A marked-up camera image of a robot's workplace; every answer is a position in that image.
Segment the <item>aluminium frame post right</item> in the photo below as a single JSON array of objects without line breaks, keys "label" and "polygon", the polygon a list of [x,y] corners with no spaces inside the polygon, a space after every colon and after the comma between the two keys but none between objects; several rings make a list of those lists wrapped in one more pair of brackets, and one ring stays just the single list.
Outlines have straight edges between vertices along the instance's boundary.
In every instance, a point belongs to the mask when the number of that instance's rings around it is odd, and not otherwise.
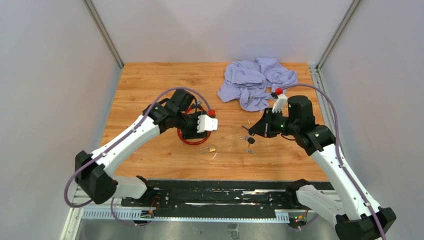
[{"label": "aluminium frame post right", "polygon": [[333,49],[337,45],[339,39],[342,37],[344,31],[348,27],[348,24],[350,23],[352,17],[356,13],[358,7],[361,5],[363,1],[362,0],[352,0],[347,11],[345,12],[344,16],[342,17],[340,23],[338,24],[335,32],[333,33],[329,43],[327,44],[325,50],[323,51],[318,63],[315,66],[315,69],[319,72],[324,65],[326,64],[328,58],[330,57]]}]

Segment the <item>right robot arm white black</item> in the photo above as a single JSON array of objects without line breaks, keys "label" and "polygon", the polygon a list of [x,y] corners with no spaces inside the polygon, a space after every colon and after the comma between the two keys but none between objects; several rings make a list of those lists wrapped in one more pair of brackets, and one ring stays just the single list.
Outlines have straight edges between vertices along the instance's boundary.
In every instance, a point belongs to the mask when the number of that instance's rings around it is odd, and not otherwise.
[{"label": "right robot arm white black", "polygon": [[390,207],[383,208],[368,193],[344,161],[336,137],[325,125],[317,124],[312,102],[304,95],[278,99],[275,105],[288,104],[288,116],[281,110],[266,108],[258,122],[248,129],[251,136],[274,138],[292,136],[324,171],[340,201],[317,190],[305,179],[291,183],[285,195],[294,209],[305,206],[334,226],[341,240],[377,240],[396,220]]}]

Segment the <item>aluminium frame post left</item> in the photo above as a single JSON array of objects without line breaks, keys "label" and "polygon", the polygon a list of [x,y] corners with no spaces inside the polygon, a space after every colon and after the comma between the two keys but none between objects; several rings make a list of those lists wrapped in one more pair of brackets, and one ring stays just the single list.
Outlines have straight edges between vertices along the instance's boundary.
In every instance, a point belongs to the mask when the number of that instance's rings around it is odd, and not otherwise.
[{"label": "aluminium frame post left", "polygon": [[108,33],[108,30],[102,21],[102,18],[92,0],[82,0],[84,3],[90,17],[92,18],[94,24],[96,25],[97,30],[99,31],[105,45],[107,46],[112,58],[114,59],[116,65],[122,71],[124,68],[124,61],[122,60],[113,40]]}]

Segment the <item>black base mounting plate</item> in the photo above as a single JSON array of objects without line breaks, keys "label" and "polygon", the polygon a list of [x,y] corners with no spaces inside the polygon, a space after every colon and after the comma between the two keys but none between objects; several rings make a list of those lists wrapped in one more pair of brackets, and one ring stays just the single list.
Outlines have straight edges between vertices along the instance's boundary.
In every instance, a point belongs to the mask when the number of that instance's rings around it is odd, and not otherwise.
[{"label": "black base mounting plate", "polygon": [[123,207],[143,207],[158,217],[268,219],[276,210],[304,213],[286,193],[289,181],[149,180],[139,199],[125,197]]}]

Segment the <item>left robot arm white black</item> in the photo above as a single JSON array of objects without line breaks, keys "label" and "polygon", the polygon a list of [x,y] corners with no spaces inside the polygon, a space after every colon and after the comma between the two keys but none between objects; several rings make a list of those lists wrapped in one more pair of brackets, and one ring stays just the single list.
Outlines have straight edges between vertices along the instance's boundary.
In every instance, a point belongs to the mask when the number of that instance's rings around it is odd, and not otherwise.
[{"label": "left robot arm white black", "polygon": [[168,129],[183,130],[192,123],[200,123],[199,116],[186,113],[198,98],[209,111],[212,110],[198,91],[189,87],[169,88],[160,93],[135,122],[113,140],[90,153],[80,151],[75,156],[75,172],[67,181],[64,193],[68,193],[70,184],[74,181],[89,199],[75,204],[65,196],[66,204],[72,208],[81,208],[90,203],[99,205],[113,198],[130,197],[142,207],[149,206],[153,201],[153,193],[148,189],[147,180],[141,176],[119,176],[115,172],[143,144]]}]

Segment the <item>small brass padlock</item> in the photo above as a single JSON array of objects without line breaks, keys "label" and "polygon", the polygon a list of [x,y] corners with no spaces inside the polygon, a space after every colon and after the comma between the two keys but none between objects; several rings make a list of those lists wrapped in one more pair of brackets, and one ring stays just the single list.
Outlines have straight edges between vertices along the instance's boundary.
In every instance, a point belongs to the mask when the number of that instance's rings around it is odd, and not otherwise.
[{"label": "small brass padlock", "polygon": [[216,151],[216,147],[214,145],[203,147],[199,150],[200,154],[213,153]]}]

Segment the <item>aluminium frame post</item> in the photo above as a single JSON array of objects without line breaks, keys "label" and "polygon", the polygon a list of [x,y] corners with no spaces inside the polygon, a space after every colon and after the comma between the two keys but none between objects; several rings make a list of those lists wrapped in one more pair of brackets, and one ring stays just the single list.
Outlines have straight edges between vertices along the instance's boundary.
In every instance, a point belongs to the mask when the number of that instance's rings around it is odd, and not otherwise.
[{"label": "aluminium frame post", "polygon": [[344,31],[348,27],[348,24],[350,23],[352,17],[356,13],[358,7],[361,5],[363,1],[362,0],[352,0],[347,11],[345,12],[344,16],[342,17],[340,23],[338,24],[335,32],[333,33],[329,43],[327,44],[325,50],[323,51],[318,63],[315,66],[315,69],[319,72],[324,65],[326,64],[328,58],[330,57],[333,49],[337,45],[339,39],[342,37]]},{"label": "aluminium frame post", "polygon": [[94,24],[96,25],[97,30],[99,31],[105,45],[107,46],[112,58],[114,59],[116,65],[122,71],[124,68],[124,61],[122,60],[113,40],[108,33],[108,30],[102,21],[102,18],[92,0],[82,0],[84,3],[90,17],[92,18]]}]

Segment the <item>red cable lock black body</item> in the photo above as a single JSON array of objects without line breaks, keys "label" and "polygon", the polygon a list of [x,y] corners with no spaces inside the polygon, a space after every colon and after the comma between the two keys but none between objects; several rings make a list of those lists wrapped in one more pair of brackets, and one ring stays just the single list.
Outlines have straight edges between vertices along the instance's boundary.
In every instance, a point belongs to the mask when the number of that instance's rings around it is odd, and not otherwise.
[{"label": "red cable lock black body", "polygon": [[[204,108],[201,105],[201,101],[198,100],[196,101],[196,103],[192,103],[191,106],[184,112],[185,114],[189,114],[191,110],[194,110],[195,113],[198,112],[198,110],[200,110],[201,112],[204,112]],[[191,146],[197,146],[200,145],[204,142],[206,142],[208,140],[208,138],[211,135],[211,132],[202,132],[202,133],[197,133],[197,132],[191,132],[191,133],[184,133],[181,129],[177,128],[176,129],[177,135],[179,137],[179,139],[187,144],[187,145],[191,145]]]}]

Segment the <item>crumpled lavender cloth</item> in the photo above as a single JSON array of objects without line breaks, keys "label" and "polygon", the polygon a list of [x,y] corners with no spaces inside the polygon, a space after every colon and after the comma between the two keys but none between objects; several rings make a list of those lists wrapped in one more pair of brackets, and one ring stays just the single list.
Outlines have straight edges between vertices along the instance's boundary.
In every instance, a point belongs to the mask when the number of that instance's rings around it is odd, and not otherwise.
[{"label": "crumpled lavender cloth", "polygon": [[238,100],[243,110],[256,112],[269,107],[272,96],[268,88],[275,91],[298,82],[298,74],[283,67],[277,58],[257,57],[231,62],[217,95],[224,103]]}]

